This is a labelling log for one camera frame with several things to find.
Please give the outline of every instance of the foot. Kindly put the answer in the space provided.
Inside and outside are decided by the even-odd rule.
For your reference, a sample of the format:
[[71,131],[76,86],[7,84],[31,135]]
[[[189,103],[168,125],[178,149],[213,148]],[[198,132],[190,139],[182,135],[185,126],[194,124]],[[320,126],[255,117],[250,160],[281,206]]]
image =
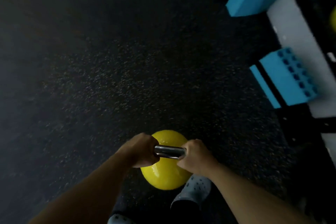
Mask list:
[[107,224],[135,224],[135,223],[130,218],[115,213],[108,219]]
[[210,194],[211,180],[200,175],[192,175],[174,201],[189,200],[201,207],[201,203]]

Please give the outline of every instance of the speckled floor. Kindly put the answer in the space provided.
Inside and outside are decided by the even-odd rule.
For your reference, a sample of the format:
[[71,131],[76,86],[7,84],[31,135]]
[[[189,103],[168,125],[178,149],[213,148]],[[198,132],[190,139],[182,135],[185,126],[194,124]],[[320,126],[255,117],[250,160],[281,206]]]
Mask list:
[[[1,223],[26,223],[139,132],[199,138],[283,197],[292,165],[248,68],[279,47],[266,15],[215,0],[0,0]],[[128,175],[116,210],[165,216],[178,191]],[[209,223],[233,223],[214,188]]]

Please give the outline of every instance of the kettlebell handle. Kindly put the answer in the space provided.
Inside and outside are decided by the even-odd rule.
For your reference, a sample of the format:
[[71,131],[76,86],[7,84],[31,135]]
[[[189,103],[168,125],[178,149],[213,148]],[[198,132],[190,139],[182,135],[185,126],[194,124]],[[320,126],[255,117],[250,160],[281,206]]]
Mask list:
[[178,159],[187,153],[187,149],[181,147],[156,145],[154,147],[154,153],[161,158]]

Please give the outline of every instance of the yellow object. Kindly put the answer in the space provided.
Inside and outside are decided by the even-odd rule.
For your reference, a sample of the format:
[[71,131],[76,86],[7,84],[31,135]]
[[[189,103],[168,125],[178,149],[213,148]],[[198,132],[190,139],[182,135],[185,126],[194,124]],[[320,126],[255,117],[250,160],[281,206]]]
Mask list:
[[[173,130],[162,130],[152,135],[161,145],[181,147],[187,139]],[[163,190],[176,189],[187,182],[191,173],[177,166],[178,160],[160,158],[160,161],[150,167],[142,167],[145,179],[154,187]]]
[[334,31],[336,32],[336,6],[335,6],[334,10],[331,12],[330,22],[331,22],[331,26],[333,27]]

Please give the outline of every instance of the hand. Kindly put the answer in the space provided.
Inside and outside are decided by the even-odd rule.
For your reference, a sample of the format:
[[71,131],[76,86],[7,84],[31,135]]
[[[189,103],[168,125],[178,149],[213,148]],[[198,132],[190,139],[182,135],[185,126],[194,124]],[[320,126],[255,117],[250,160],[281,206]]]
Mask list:
[[182,146],[187,149],[186,156],[177,165],[191,173],[208,177],[209,171],[218,161],[199,139],[190,140]]
[[148,167],[160,160],[154,154],[154,146],[158,144],[154,137],[141,133],[127,141],[117,152],[126,154],[133,167]]

